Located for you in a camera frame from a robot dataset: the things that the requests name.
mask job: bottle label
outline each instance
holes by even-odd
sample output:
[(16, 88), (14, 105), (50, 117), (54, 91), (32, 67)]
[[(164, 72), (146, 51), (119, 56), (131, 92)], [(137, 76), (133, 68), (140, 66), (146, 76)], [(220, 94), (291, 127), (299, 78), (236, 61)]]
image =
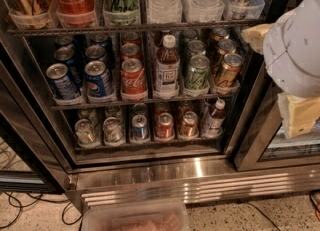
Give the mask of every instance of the bottle label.
[(156, 91), (170, 92), (176, 90), (179, 63), (180, 61), (172, 65), (164, 65), (157, 61), (155, 81)]
[(208, 135), (216, 135), (219, 133), (219, 130), (222, 126), (224, 118), (214, 118), (207, 114), (207, 117), (204, 121), (203, 132)]

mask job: beverage cooler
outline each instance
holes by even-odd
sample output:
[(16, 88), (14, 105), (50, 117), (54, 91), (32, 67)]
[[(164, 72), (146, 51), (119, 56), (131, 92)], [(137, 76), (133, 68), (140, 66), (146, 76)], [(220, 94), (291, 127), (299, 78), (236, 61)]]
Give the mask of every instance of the beverage cooler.
[(30, 167), (2, 170), (1, 190), (64, 193), (85, 213), (320, 187), (320, 128), (285, 138), (281, 90), (241, 37), (296, 0), (31, 1), (0, 6), (1, 137)]

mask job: bottle cap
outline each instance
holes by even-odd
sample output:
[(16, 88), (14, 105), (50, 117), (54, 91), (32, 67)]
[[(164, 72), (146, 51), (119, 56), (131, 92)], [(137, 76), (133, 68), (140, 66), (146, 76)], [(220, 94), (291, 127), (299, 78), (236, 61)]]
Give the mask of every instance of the bottle cap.
[(176, 38), (173, 35), (165, 35), (163, 37), (163, 46), (166, 48), (173, 48), (176, 46)]
[(223, 99), (218, 99), (215, 104), (216, 108), (220, 110), (224, 109), (225, 105), (226, 105), (226, 102)]

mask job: floor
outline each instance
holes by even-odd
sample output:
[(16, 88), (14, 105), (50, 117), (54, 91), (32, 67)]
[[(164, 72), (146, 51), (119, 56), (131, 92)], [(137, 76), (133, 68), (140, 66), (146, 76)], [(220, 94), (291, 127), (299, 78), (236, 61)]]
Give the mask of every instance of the floor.
[[(17, 197), (22, 205), (35, 201), (26, 194), (14, 193), (13, 196)], [(66, 198), (64, 195), (44, 195), (42, 199), (62, 201)], [(11, 200), (11, 203), (17, 205), (14, 200)], [(38, 201), (32, 206), (24, 208), (17, 221), (3, 230), (77, 231), (80, 228), (80, 221), (70, 226), (62, 221), (62, 213), (67, 204)], [(64, 215), (64, 221), (71, 223), (78, 219), (80, 214), (72, 205), (69, 206)], [(277, 228), (254, 206), (267, 215)], [(8, 203), (8, 196), (5, 193), (0, 194), (0, 209), (0, 226), (10, 223), (18, 213), (18, 208), (10, 206)], [(187, 212), (190, 231), (320, 230), (320, 221), (312, 208), (308, 193), (256, 198), (249, 201), (188, 205)]]

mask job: refrigerator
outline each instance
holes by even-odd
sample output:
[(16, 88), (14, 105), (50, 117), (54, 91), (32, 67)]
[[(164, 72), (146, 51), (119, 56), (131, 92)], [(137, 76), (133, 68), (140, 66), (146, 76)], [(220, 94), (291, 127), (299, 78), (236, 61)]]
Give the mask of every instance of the refrigerator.
[[(295, 7), (295, 0), (264, 0), (258, 19), (213, 22), (147, 23), (146, 2), (140, 0), (141, 22), (128, 26), (99, 25), (84, 28), (18, 29), (1, 19), (0, 117), (1, 138), (28, 165), (26, 170), (1, 170), (0, 190), (64, 193), (81, 213), (97, 206), (155, 199), (179, 199), (185, 204), (308, 191), (320, 187), (319, 128), (298, 139), (285, 139), (277, 95), (281, 92), (265, 70), (263, 56), (243, 40), (241, 29), (272, 23)], [(9, 4), (1, 0), (1, 17)], [(104, 103), (61, 106), (53, 100), (45, 70), (53, 64), (54, 40), (73, 35), (84, 44), (97, 33), (112, 35), (116, 61), (120, 37), (133, 31), (141, 35), (148, 62), (149, 35), (168, 30), (228, 28), (245, 56), (238, 90), (182, 95), (159, 99), (153, 95), (152, 71), (146, 71), (148, 95), (139, 103), (193, 101), (222, 98), (227, 116), (223, 133), (216, 138), (184, 141), (130, 142), (130, 109), (136, 102), (117, 97)], [(79, 147), (74, 125), (79, 109), (95, 108), (102, 120), (106, 106), (122, 106), (126, 122), (125, 143), (92, 149)]]

